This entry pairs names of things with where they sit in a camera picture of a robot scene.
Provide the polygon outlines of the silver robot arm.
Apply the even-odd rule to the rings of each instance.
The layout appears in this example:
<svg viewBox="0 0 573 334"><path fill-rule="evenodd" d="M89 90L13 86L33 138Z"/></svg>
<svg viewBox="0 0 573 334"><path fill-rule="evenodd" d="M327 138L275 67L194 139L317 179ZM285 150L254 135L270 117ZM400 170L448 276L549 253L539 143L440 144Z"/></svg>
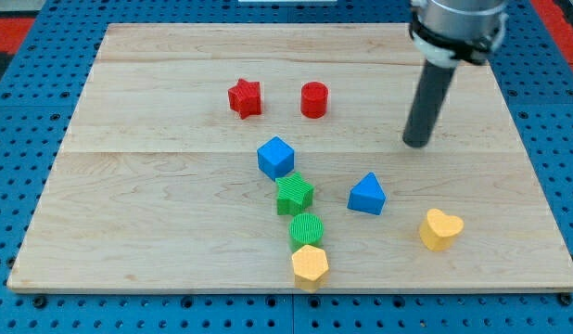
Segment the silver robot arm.
<svg viewBox="0 0 573 334"><path fill-rule="evenodd" d="M482 66L505 37L506 0L411 0L409 34L428 63Z"/></svg>

